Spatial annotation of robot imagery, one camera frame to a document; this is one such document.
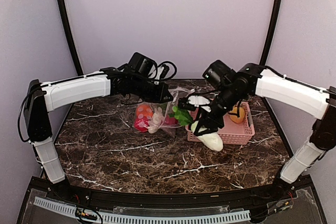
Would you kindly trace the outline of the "white toy radish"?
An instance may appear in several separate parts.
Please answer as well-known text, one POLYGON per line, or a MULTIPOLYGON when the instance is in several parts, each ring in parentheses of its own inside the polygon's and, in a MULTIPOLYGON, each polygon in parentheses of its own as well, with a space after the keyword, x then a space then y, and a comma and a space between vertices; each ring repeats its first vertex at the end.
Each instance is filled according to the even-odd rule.
MULTIPOLYGON (((173 106, 170 117, 175 117, 181 126, 188 127, 194 134, 197 123, 193 120, 188 110, 180 109, 177 106, 173 106)), ((202 136, 196 136, 206 147, 212 151, 220 152, 223 149, 223 141, 218 133, 206 134, 202 136)))

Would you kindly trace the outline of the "yellow toy pear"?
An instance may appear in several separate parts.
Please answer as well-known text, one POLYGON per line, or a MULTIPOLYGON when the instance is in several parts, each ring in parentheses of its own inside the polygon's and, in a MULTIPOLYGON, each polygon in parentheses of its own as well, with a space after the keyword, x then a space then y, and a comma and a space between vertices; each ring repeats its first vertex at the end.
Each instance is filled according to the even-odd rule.
POLYGON ((229 117, 230 119, 236 123, 241 124, 244 121, 245 118, 245 109, 241 106, 235 106, 231 111, 229 111, 229 117))

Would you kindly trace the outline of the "orange toy fruit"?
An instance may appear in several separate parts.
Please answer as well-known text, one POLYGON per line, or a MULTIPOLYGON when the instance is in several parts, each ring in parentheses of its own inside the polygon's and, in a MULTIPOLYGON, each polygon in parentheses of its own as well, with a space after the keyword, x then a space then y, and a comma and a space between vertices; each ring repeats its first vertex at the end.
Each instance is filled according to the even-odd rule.
POLYGON ((153 116, 153 110, 147 104, 140 104, 136 109, 136 116, 138 119, 150 120, 153 116))

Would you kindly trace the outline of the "red toy pomegranate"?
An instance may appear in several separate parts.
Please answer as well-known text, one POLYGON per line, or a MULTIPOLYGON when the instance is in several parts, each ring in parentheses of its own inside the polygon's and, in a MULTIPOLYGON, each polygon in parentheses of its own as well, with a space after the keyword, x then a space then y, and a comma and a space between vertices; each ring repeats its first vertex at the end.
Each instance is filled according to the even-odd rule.
POLYGON ((175 117, 170 117, 169 115, 165 117, 164 125, 166 126, 176 126, 178 125, 178 120, 175 117))

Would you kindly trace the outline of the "clear zip top bag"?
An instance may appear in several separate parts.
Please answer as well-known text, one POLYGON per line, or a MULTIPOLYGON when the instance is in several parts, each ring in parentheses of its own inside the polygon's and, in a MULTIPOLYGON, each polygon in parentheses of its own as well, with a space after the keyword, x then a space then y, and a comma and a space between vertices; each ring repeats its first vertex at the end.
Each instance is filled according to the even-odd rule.
MULTIPOLYGON (((183 98, 183 97, 186 97, 187 95, 191 94, 193 91, 195 91, 194 88, 192 89, 187 89, 187 88, 182 88, 182 87, 177 87, 177 88, 173 88, 173 89, 169 89, 172 97, 173 97, 173 100, 171 102, 166 102, 166 103, 162 103, 162 104, 158 104, 158 103, 148 103, 148 102, 144 102, 144 103, 140 103, 140 104, 147 104, 149 105, 153 112, 154 112, 154 109, 155 108, 158 108, 158 107, 161 107, 162 110, 163 110, 163 115, 164 117, 166 116, 170 116, 170 114, 173 112, 172 109, 173 109, 173 106, 177 106, 177 103, 178 103, 178 99, 179 98, 183 98)), ((134 113, 134 121, 136 119, 136 110, 135 110, 135 113, 134 113)), ((166 126, 164 125, 164 123, 162 123, 161 127, 158 129, 159 130, 162 130, 164 131, 165 133, 167 133, 169 136, 171 137, 175 137, 176 135, 176 130, 177 128, 179 127, 182 127, 180 124, 176 125, 176 126, 166 126)))

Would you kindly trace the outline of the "red toy apple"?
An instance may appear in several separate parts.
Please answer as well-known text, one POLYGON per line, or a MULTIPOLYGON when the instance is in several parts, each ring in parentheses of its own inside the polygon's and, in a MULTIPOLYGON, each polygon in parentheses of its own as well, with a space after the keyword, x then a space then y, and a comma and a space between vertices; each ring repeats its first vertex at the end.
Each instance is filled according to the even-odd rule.
POLYGON ((134 121, 134 128, 140 132, 147 132, 149 128, 148 121, 147 118, 136 118, 134 121))

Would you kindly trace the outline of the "white toy cabbage with leaves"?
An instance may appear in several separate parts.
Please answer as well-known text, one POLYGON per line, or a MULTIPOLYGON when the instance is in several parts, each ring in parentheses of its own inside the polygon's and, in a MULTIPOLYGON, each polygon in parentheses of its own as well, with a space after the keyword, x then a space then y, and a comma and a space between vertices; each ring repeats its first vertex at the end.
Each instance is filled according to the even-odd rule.
POLYGON ((149 120, 148 124, 148 132, 150 134, 154 134, 158 131, 158 129, 161 127, 162 123, 164 122, 164 115, 163 110, 161 107, 155 108, 154 113, 152 115, 152 118, 149 120))

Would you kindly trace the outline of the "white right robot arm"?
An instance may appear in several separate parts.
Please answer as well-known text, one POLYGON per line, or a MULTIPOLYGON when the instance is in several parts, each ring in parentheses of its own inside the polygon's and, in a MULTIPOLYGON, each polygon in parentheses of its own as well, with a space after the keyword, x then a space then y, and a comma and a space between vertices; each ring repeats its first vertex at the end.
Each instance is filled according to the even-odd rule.
POLYGON ((204 104, 197 103, 197 137, 217 132, 224 127, 224 115, 244 97, 256 95, 270 98, 312 115, 316 121, 310 137, 284 164, 280 179, 268 188, 273 200, 288 191, 288 184, 298 177, 318 158, 335 147, 335 88, 328 89, 292 79, 269 66, 254 63, 244 65, 238 72, 220 60, 214 61, 203 73, 218 95, 204 104))

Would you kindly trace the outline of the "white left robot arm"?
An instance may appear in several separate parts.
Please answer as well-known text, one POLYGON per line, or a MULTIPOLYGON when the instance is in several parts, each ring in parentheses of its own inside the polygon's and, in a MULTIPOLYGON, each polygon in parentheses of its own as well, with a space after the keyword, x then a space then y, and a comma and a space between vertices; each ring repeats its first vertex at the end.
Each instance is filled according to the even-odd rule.
POLYGON ((163 80, 125 69, 109 67, 90 74, 59 81, 33 80, 22 103, 27 135, 53 191, 63 201, 74 197, 54 144, 50 113, 74 103, 114 95, 134 95, 143 102, 162 104, 172 101, 169 86, 163 80))

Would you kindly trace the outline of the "pink perforated plastic basket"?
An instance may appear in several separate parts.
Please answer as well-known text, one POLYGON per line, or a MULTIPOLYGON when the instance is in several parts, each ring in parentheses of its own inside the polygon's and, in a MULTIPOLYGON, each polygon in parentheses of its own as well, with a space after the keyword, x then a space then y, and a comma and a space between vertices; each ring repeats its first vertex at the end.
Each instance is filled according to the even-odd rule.
POLYGON ((230 114, 223 116, 224 127, 218 129, 217 137, 215 133, 211 133, 211 140, 205 140, 204 136, 195 136, 193 131, 185 127, 187 130, 187 139, 191 142, 202 142, 205 146, 213 151, 219 151, 219 148, 224 144, 246 145, 248 141, 255 135, 254 123, 252 120, 250 107, 247 102, 242 102, 239 106, 240 116, 243 115, 243 120, 236 123, 231 119, 230 114))

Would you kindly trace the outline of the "black corner frame post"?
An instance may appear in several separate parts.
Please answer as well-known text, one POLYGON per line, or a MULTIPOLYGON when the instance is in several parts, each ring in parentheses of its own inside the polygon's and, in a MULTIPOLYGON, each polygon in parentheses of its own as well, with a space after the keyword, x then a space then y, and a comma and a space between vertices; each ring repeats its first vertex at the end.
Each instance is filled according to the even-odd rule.
POLYGON ((64 33, 65 33, 65 36, 66 36, 66 41, 67 41, 68 48, 69 48, 69 51, 70 51, 72 63, 75 67, 77 75, 78 76, 83 75, 83 69, 82 69, 82 66, 80 64, 79 56, 78 56, 78 53, 77 53, 77 50, 76 50, 75 41, 74 41, 72 31, 71 31, 71 27, 70 27, 70 22, 69 22, 69 18, 68 18, 68 14, 67 14, 67 8, 66 8, 65 0, 57 0, 57 4, 58 4, 58 9, 59 9, 59 13, 60 13, 62 26, 63 26, 64 33))

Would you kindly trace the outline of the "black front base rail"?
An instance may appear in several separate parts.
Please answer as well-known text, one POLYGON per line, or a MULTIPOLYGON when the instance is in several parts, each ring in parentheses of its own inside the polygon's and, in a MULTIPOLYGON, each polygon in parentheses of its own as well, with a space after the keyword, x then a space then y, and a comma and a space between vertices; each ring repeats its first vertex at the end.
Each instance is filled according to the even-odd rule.
POLYGON ((35 197, 73 204, 92 211, 115 207, 190 209, 227 207, 250 211, 248 223, 326 223, 321 202, 310 176, 291 186, 281 199, 267 197, 270 185, 216 193, 151 195, 117 193, 78 186, 67 188, 68 198, 61 198, 49 181, 38 177, 30 180, 18 215, 18 223, 84 223, 34 206, 35 197))

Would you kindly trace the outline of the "black right corner post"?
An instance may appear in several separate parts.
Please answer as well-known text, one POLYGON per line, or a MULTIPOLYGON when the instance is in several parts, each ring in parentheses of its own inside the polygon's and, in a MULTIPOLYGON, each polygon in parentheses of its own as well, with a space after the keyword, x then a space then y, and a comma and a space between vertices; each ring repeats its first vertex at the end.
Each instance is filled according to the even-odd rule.
POLYGON ((269 21, 269 26, 268 26, 268 30, 266 34, 266 39, 265 39, 263 51, 261 53, 260 61, 259 61, 260 65, 265 65, 267 63, 267 59, 270 53, 272 41, 273 41, 275 30, 276 30, 280 7, 281 7, 281 0, 274 0, 272 11, 271 11, 271 16, 270 16, 270 21, 269 21))

